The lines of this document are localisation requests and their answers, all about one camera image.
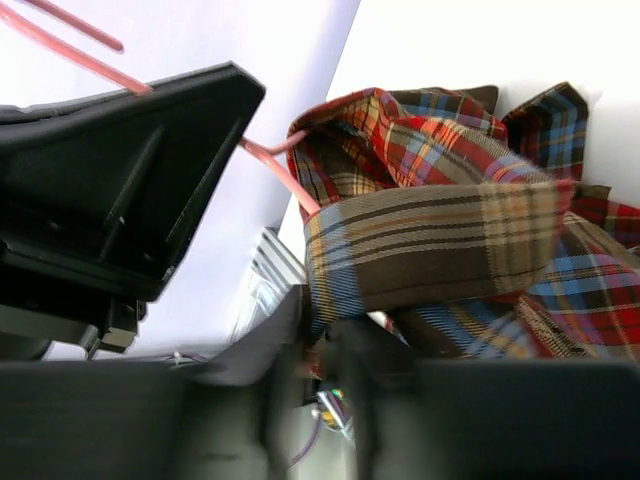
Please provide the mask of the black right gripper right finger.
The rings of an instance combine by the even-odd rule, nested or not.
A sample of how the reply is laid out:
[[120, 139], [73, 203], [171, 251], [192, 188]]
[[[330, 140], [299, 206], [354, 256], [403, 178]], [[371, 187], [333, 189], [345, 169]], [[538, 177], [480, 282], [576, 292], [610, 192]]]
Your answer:
[[376, 324], [331, 330], [361, 479], [635, 479], [639, 370], [602, 360], [417, 354]]

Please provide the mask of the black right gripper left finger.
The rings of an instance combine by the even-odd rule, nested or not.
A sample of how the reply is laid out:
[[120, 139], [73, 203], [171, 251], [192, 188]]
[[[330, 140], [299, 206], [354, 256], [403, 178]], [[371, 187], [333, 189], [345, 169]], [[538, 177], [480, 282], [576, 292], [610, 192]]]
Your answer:
[[303, 289], [213, 358], [5, 362], [5, 479], [284, 479]]

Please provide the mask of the red plaid shirt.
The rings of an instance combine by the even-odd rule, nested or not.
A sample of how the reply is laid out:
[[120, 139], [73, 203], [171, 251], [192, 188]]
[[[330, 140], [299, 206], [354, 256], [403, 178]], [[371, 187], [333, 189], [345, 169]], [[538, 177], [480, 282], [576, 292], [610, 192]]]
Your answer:
[[311, 342], [386, 313], [444, 358], [639, 357], [639, 212], [581, 180], [569, 83], [503, 117], [497, 89], [361, 90], [300, 115]]

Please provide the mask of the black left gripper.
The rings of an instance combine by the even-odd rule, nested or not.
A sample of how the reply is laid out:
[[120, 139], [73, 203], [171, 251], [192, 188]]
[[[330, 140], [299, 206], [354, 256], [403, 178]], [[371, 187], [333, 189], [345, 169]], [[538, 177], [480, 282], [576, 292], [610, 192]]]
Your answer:
[[[142, 301], [184, 258], [266, 90], [226, 63], [126, 91], [1, 110], [1, 260]], [[123, 354], [147, 304], [1, 292], [1, 358], [54, 342]]]

